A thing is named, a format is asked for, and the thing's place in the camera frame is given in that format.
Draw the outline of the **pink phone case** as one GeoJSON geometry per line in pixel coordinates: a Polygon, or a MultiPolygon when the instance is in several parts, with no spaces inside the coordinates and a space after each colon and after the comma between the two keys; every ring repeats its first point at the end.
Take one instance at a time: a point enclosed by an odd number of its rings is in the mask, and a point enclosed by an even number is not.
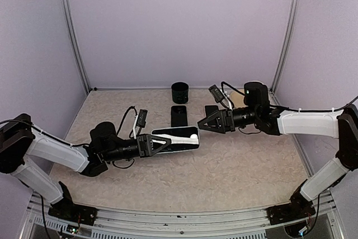
{"type": "Polygon", "coordinates": [[[215,113],[216,111],[219,110],[217,105],[206,105],[204,107],[205,110],[205,116],[208,117],[210,116],[212,113],[215,113]]]}

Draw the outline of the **black phone case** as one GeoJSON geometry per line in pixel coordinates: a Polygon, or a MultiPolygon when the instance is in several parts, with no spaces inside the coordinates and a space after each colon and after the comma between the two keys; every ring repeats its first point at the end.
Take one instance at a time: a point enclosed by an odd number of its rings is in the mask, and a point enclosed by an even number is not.
{"type": "Polygon", "coordinates": [[[184,105],[171,107],[171,127],[187,126],[187,108],[184,105]]]}

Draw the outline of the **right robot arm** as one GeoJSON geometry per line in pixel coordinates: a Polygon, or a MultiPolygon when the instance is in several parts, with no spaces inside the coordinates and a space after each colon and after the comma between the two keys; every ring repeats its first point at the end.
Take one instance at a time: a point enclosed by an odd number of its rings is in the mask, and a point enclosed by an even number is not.
{"type": "Polygon", "coordinates": [[[357,169],[357,107],[353,102],[338,109],[294,110],[271,105],[267,86],[256,81],[245,83],[241,94],[244,107],[225,106],[198,121],[199,129],[225,134],[253,124],[268,135],[306,134],[338,139],[336,155],[292,195],[286,206],[290,218],[299,218],[307,211],[308,201],[357,169]]]}

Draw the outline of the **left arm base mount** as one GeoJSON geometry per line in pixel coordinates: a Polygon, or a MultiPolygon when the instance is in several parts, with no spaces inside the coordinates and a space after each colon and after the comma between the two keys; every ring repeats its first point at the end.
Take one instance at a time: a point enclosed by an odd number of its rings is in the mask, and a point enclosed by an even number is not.
{"type": "Polygon", "coordinates": [[[93,226],[97,217],[97,208],[79,204],[52,205],[48,214],[59,219],[93,226]]]}

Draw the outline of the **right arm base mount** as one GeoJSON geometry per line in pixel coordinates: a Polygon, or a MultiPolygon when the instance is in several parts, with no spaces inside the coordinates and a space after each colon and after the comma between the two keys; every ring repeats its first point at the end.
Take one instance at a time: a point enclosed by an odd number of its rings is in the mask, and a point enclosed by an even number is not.
{"type": "Polygon", "coordinates": [[[309,215],[316,214],[314,206],[310,204],[301,207],[299,205],[287,203],[268,207],[266,211],[270,225],[272,226],[276,224],[295,221],[298,219],[303,219],[308,217],[309,215]]]}

